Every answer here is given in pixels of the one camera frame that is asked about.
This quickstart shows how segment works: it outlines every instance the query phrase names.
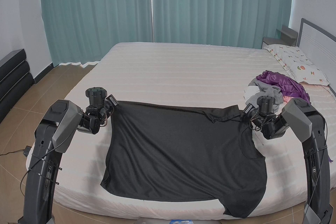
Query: pillow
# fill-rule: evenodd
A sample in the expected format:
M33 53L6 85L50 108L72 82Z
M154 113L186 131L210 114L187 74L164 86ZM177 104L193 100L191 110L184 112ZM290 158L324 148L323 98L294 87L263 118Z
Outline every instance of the pillow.
M328 86L325 74L316 67L299 47L272 44L264 47L281 63L296 82Z

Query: black t-shirt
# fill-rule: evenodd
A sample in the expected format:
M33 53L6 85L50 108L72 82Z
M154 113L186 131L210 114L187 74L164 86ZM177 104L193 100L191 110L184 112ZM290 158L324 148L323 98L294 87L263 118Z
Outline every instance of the black t-shirt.
M174 107L120 101L101 186L150 201L219 199L247 217L266 190L265 157L238 106Z

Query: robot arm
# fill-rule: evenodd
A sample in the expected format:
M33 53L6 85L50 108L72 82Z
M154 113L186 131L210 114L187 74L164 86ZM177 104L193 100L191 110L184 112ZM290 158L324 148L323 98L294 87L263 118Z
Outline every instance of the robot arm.
M266 139L282 137L291 127L302 143L306 164L308 196L303 223L330 223L333 208L329 204L330 170L324 136L325 119L301 98L291 99L278 116L272 112L273 103L273 97L261 96L257 100L259 107L248 104L244 113Z
M116 99L101 87L87 89L90 105L85 113L71 101L57 100L45 113L35 131L24 196L23 217L19 224L53 224L53 196L62 154L68 149L76 130L96 134L107 125Z

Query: gray towel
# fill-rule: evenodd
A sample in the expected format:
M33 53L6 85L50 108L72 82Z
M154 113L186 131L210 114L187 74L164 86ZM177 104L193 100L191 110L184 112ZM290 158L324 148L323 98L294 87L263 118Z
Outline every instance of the gray towel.
M258 107L257 105L257 99L260 96L272 96L275 98L275 104L273 105L273 113L277 112L279 109L280 104L284 102L284 99L282 97L282 92L279 87L272 86L266 83L263 83L259 81L258 79L253 79L249 86L258 86L260 89L260 92L257 92L255 95L252 95L247 101L246 105L251 103L254 107Z

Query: gray nightstand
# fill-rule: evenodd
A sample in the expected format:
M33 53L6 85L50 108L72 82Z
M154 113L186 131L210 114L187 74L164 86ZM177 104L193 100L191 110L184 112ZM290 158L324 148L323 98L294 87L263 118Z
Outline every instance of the gray nightstand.
M262 47L272 44L280 44L286 46L296 46L297 32L291 28L288 28L285 25L282 25L281 30L277 29L280 32L280 39L264 37L262 39Z

